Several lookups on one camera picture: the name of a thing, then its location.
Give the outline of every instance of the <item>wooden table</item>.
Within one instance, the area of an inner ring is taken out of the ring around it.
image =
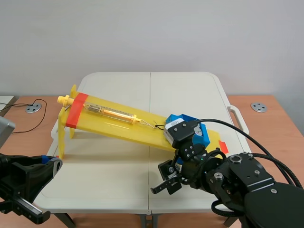
[[[21,97],[16,103],[32,103],[38,97]],[[53,141],[50,131],[54,126],[61,106],[57,97],[39,97],[47,101],[47,113],[41,125],[28,133],[12,135],[0,149],[3,154],[41,155],[46,154]],[[286,112],[273,96],[229,96],[230,103],[238,107],[249,128],[250,135],[265,146],[271,154],[285,163],[304,183],[304,137],[293,124]],[[262,102],[268,107],[266,113],[257,113],[250,107],[252,102]],[[43,116],[43,111],[27,114],[24,107],[13,107],[5,118],[16,123],[16,131],[24,131],[36,126]],[[252,152],[261,151],[249,142]],[[266,160],[261,160],[266,170],[276,181],[286,182],[277,167]],[[139,217],[129,214],[71,214],[77,227],[80,228],[135,228],[140,227]],[[14,213],[0,214],[0,228],[31,228],[33,223]],[[213,213],[164,214],[159,216],[159,228],[224,228],[225,218]],[[41,224],[40,228],[65,228],[55,216]],[[239,228],[236,222],[231,226]]]

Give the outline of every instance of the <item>black cable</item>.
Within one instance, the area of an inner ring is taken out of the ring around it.
[[[207,153],[206,156],[203,157],[203,160],[200,161],[200,163],[197,166],[197,168],[196,168],[194,174],[192,175],[192,177],[190,177],[188,180],[181,180],[181,183],[185,184],[185,185],[191,184],[194,181],[194,179],[196,178],[196,176],[198,175],[198,173],[200,172],[201,168],[206,164],[208,158],[212,155],[218,155],[218,154],[222,156],[223,160],[225,160],[227,158],[226,155],[222,151],[219,150],[219,148],[217,148],[214,151],[211,151],[211,152]]]
[[[160,126],[165,127],[165,125],[162,124],[156,124],[155,127],[157,127],[158,129],[164,130],[164,128],[160,128]]]
[[[245,132],[243,132],[241,129],[237,128],[236,126],[226,123],[224,121],[221,120],[216,120],[216,119],[202,119],[202,120],[198,120],[197,123],[202,123],[202,122],[215,122],[215,123],[220,123],[223,124],[227,127],[230,127],[234,130],[236,130],[237,132],[241,133],[243,136],[245,136],[246,138],[248,138],[251,142],[253,142],[258,148],[260,148],[265,154],[267,154],[268,156],[272,157],[273,156],[270,154],[270,152],[268,152],[268,150],[266,150],[266,148],[264,146],[262,146],[260,143],[258,143],[254,138],[252,138],[250,135],[246,134]],[[281,173],[283,174],[283,176],[286,178],[287,182],[291,185],[295,185],[290,177],[286,174],[286,172],[278,165],[275,163],[275,165],[277,166],[277,168],[281,171]]]
[[[1,109],[0,110],[0,112],[1,111],[3,111],[3,110],[5,110],[5,109],[7,109],[7,108],[11,108],[11,107],[24,107],[24,106],[33,106],[32,104],[25,104],[25,103],[18,103],[18,104],[6,104],[6,103],[2,103],[2,102],[0,102],[0,104],[1,105],[8,105],[8,107],[5,107],[5,108],[3,108],[3,109]]]
[[[288,168],[287,165],[285,165],[284,163],[282,163],[278,159],[273,158],[273,157],[269,157],[268,155],[264,155],[264,154],[260,154],[260,153],[252,153],[252,155],[254,157],[257,157],[257,158],[264,158],[264,159],[270,160],[273,163],[279,165],[280,167],[282,167],[288,173],[288,175],[291,177],[291,179],[294,181],[294,183],[297,187],[299,187],[301,189],[303,188],[300,181],[298,180],[296,175],[290,170],[290,168]]]
[[[217,209],[216,206],[218,206],[220,204],[223,204],[223,202],[220,200],[216,200],[211,204],[211,210],[217,215],[224,216],[224,217],[239,217],[239,216],[244,215],[244,213],[238,212],[238,211],[224,211],[224,210]]]
[[[38,125],[37,125],[36,127],[33,127],[33,128],[30,129],[30,130],[27,130],[27,131],[20,131],[20,132],[12,132],[12,134],[14,134],[14,133],[25,133],[25,132],[30,132],[30,131],[34,130],[35,128],[37,128],[37,127],[42,123],[42,121],[44,120],[44,117],[46,116],[47,105],[48,105],[48,104],[47,104],[47,102],[46,102],[45,100],[43,100],[43,99],[36,99],[36,100],[33,102],[33,104],[34,104],[36,101],[38,101],[38,100],[44,101],[44,102],[46,103],[46,107],[45,107],[45,109],[44,109],[44,114],[43,114],[43,117],[42,117],[40,123],[38,123]]]

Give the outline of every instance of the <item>yellow plastic stand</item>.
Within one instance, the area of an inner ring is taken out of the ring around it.
[[[76,91],[76,85],[74,85],[71,89],[70,96],[72,98],[75,98],[77,94],[78,92]],[[111,101],[103,100],[93,96],[88,96],[86,102],[105,106],[130,114],[135,114],[138,118],[147,121],[151,125],[155,125],[156,123],[165,124],[166,121],[166,117],[145,112],[143,110],[131,108]],[[64,157],[65,126],[69,113],[70,108],[62,108],[58,116],[58,149],[59,157],[61,159],[63,159]],[[97,134],[132,141],[135,143],[145,144],[167,151],[175,150],[166,140],[165,136],[163,135],[163,131],[158,128],[153,129],[150,126],[143,125],[140,123],[131,124],[113,118],[103,117],[98,114],[89,112],[85,109],[81,111],[76,128],[83,131],[93,132]],[[75,130],[70,128],[71,139],[73,138],[74,132]],[[220,136],[217,132],[211,130],[208,130],[208,135],[210,138],[210,145],[207,147],[207,151],[211,151],[219,147]]]

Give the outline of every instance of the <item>robotic arm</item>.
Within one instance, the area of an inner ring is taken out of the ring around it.
[[[15,129],[15,124],[0,117],[0,147]],[[40,191],[54,178],[62,161],[50,156],[8,156],[0,153],[0,211],[23,215],[35,224],[50,218],[32,205]]]
[[[219,148],[207,153],[203,145],[192,142],[198,123],[200,121],[184,121],[167,129],[166,134],[170,134],[176,149],[175,156],[159,164],[164,182],[151,188],[152,193],[167,189],[173,194],[182,185],[189,185],[214,194],[218,200],[212,203],[212,211],[221,216],[238,217],[243,228],[303,226],[303,213],[297,207],[304,205],[304,190],[287,166],[270,154],[242,152],[226,157]],[[276,182],[256,157],[273,161],[295,186]],[[182,159],[182,166],[176,163],[178,158]],[[216,208],[219,204],[230,211],[219,210]]]

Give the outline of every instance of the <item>red tape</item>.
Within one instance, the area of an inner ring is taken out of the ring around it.
[[[70,114],[68,115],[68,118],[66,120],[66,126],[70,128],[76,128],[78,119],[81,113],[81,110],[84,106],[84,102],[86,101],[86,98],[88,97],[87,94],[79,93],[76,98],[74,99],[74,102],[71,106]]]
[[[227,148],[227,146],[226,146],[226,143],[225,143],[225,142],[222,142],[221,140],[219,140],[218,142],[219,142],[220,150],[221,150],[224,154],[229,153],[228,148]]]

